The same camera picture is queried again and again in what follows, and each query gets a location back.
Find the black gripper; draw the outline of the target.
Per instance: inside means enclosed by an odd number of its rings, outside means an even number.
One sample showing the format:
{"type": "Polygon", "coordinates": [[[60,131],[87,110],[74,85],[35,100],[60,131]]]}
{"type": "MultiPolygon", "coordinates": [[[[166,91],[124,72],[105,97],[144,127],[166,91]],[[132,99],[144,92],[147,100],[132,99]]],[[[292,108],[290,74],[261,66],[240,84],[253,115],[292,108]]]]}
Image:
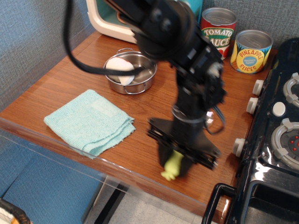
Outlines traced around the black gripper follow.
{"type": "Polygon", "coordinates": [[[187,174],[193,164],[199,163],[209,169],[218,165],[220,150],[205,136],[211,111],[200,110],[199,115],[182,113],[177,106],[172,108],[173,120],[151,118],[148,135],[158,142],[159,163],[162,167],[173,152],[181,153],[183,159],[179,177],[187,174]]]}

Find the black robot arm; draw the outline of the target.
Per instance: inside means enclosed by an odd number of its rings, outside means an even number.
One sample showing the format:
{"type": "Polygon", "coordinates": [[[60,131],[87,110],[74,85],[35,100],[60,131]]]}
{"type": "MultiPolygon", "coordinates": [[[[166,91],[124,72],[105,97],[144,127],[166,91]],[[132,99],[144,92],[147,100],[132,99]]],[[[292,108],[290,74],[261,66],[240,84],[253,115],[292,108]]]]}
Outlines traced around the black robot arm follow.
{"type": "Polygon", "coordinates": [[[191,9],[174,0],[110,0],[132,29],[147,58],[176,68],[178,97],[172,120],[151,118],[148,134],[158,142],[162,177],[171,181],[192,164],[217,165],[219,149],[205,136],[209,111],[224,121],[218,104],[225,90],[219,51],[202,35],[191,9]]]}

